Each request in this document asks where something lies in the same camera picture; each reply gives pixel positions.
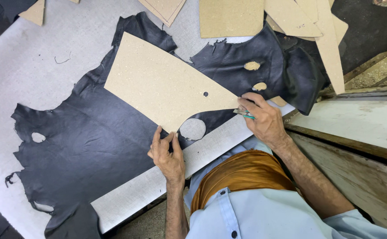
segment light blue shirt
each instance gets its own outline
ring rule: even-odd
[[[190,208],[202,178],[229,156],[246,149],[271,153],[255,137],[245,140],[211,162],[191,178],[185,196]],[[204,209],[191,215],[187,239],[387,239],[387,229],[371,224],[358,210],[321,220],[294,191],[254,189],[230,192],[226,187],[214,194]]]

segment floor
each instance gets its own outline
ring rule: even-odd
[[[165,213],[167,201],[163,201],[132,222],[120,228],[112,239],[164,239]],[[187,222],[190,222],[191,211],[185,205]]]

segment hand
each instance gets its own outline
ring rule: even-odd
[[[170,133],[163,139],[160,138],[161,126],[155,131],[154,139],[150,145],[148,156],[154,160],[162,174],[167,179],[167,184],[180,185],[185,183],[185,162],[176,133]],[[169,143],[173,144],[173,153],[168,151]]]
[[[270,106],[264,98],[256,93],[245,93],[238,99],[241,110],[248,110],[254,115],[255,119],[244,117],[246,125],[254,135],[271,149],[277,150],[289,142],[289,136],[286,134],[282,122],[281,111]]]

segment man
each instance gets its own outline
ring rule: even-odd
[[[154,134],[148,155],[167,179],[167,239],[183,238],[387,238],[387,229],[371,224],[302,154],[286,134],[279,109],[261,95],[246,93],[239,107],[251,112],[246,125],[261,142],[255,150],[238,145],[196,172],[185,202],[185,163],[177,134]],[[169,153],[169,143],[173,153]],[[272,155],[291,172],[302,198]]]

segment man's right hand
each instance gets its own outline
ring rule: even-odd
[[[248,110],[255,117],[255,119],[244,117],[249,130],[271,149],[283,148],[291,141],[283,127],[281,111],[269,105],[261,95],[245,93],[238,99],[238,103],[241,110]]]

